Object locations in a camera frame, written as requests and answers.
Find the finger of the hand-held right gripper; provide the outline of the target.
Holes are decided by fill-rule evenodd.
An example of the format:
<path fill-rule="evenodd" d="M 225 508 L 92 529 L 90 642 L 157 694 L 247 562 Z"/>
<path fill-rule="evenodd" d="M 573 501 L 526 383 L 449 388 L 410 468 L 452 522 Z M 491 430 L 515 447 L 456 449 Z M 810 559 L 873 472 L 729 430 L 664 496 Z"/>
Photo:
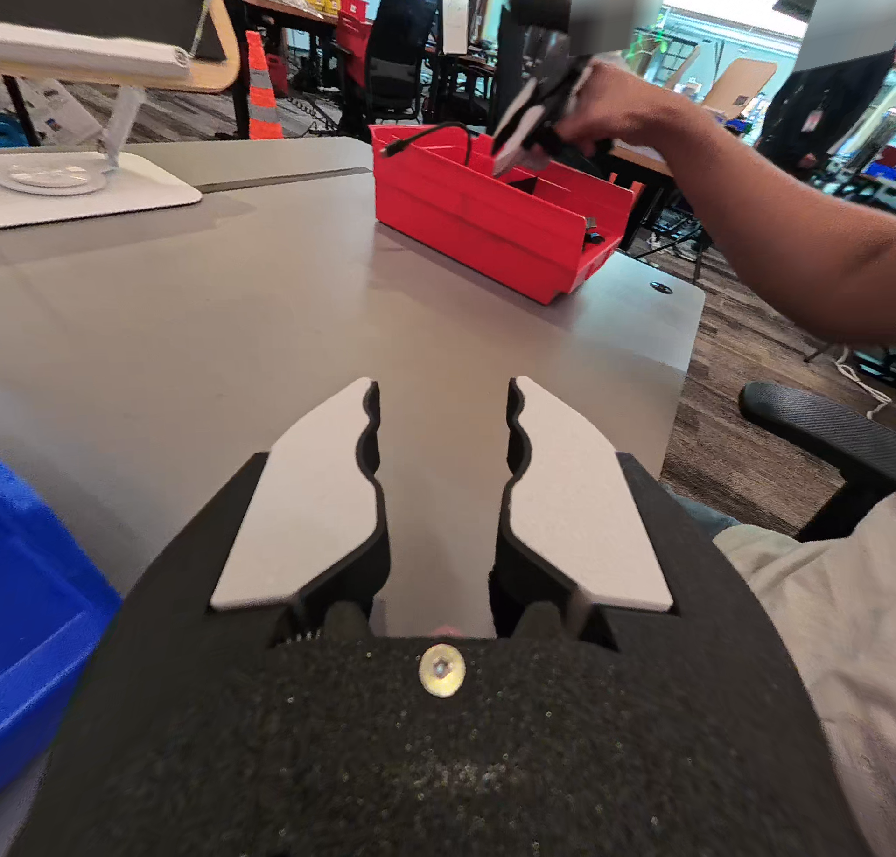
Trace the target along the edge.
<path fill-rule="evenodd" d="M 558 136 L 556 125 L 566 116 L 572 101 L 572 88 L 535 88 L 532 104 L 539 115 L 532 130 L 532 148 L 549 158 L 559 156 L 565 143 Z"/>
<path fill-rule="evenodd" d="M 528 139 L 544 119 L 544 99 L 538 78 L 527 79 L 492 136 L 492 175 L 503 175 L 528 151 Z"/>

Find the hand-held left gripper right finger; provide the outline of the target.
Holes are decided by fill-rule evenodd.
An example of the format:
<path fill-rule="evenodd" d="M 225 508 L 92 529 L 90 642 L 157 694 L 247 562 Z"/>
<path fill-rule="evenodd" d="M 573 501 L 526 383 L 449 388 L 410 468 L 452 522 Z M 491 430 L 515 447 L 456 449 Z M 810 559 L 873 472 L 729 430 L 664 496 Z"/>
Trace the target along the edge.
<path fill-rule="evenodd" d="M 567 634 L 611 634 L 610 616 L 676 617 L 676 604 L 617 451 L 538 382 L 508 384 L 507 466 L 490 609 L 512 634 L 553 607 Z"/>

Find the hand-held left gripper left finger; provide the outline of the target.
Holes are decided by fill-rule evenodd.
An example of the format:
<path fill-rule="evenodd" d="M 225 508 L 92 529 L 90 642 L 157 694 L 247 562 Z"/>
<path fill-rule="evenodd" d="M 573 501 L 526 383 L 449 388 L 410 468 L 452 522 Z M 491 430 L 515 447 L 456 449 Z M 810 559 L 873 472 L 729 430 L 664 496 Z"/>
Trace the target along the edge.
<path fill-rule="evenodd" d="M 280 606 L 297 627 L 330 607 L 369 614 L 390 574 L 376 381 L 358 378 L 279 437 L 210 596 L 217 613 Z"/>

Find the red plastic bin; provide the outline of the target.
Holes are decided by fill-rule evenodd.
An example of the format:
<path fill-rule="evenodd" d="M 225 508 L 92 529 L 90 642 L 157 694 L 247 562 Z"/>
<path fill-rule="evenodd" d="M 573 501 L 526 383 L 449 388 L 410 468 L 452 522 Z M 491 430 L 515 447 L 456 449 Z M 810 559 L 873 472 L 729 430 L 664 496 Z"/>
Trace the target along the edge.
<path fill-rule="evenodd" d="M 551 161 L 491 174 L 491 138 L 460 126 L 375 124 L 376 219 L 542 305 L 616 252 L 633 191 Z"/>

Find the blue plastic bin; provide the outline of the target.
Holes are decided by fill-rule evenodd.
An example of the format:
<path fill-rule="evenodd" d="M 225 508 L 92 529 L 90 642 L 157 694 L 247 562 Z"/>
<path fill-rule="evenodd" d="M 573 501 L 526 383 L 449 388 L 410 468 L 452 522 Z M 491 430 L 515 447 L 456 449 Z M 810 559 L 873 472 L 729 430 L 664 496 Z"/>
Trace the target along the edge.
<path fill-rule="evenodd" d="M 2 465 L 2 788 L 48 749 L 120 605 L 50 506 Z"/>

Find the person's right forearm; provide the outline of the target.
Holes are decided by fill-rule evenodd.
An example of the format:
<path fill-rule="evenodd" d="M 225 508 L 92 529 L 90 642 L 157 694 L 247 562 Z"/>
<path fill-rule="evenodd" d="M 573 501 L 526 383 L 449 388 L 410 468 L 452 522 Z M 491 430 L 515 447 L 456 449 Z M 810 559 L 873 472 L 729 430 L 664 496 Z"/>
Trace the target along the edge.
<path fill-rule="evenodd" d="M 894 215 L 783 173 L 679 96 L 635 79 L 643 134 L 742 282 L 808 333 L 893 345 Z"/>

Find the black office chair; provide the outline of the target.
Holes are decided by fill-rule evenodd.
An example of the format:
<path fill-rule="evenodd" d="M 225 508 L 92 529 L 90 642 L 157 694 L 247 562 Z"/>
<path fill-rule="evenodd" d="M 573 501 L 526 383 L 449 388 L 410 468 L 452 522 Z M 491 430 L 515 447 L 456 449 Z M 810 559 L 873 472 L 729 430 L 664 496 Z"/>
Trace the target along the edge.
<path fill-rule="evenodd" d="M 437 0 L 380 0 L 373 21 L 340 12 L 341 135 L 369 142 L 373 124 L 419 120 L 421 71 L 436 10 Z"/>

